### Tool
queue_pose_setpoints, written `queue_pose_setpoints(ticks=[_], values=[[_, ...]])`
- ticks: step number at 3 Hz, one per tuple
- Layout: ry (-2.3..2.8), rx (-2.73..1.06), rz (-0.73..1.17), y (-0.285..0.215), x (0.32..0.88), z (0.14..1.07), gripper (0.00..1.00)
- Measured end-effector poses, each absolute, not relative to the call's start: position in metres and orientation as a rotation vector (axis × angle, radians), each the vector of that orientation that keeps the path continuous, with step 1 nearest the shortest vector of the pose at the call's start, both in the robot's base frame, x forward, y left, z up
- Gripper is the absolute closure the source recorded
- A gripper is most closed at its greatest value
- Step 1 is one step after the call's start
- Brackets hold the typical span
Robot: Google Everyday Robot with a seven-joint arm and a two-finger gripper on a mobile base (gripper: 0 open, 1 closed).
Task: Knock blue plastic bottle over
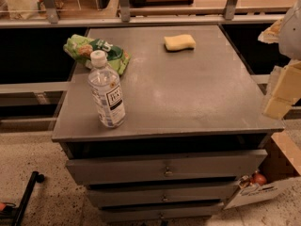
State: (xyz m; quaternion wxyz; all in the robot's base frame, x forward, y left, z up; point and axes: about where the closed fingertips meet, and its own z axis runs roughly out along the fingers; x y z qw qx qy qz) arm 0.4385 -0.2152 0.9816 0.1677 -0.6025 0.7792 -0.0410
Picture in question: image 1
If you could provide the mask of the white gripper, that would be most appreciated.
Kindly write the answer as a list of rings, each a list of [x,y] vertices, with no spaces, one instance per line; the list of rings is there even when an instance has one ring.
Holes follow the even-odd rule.
[[[283,68],[270,73],[262,114],[280,120],[301,99],[301,0],[258,36],[258,41],[278,43],[279,52],[291,59]]]

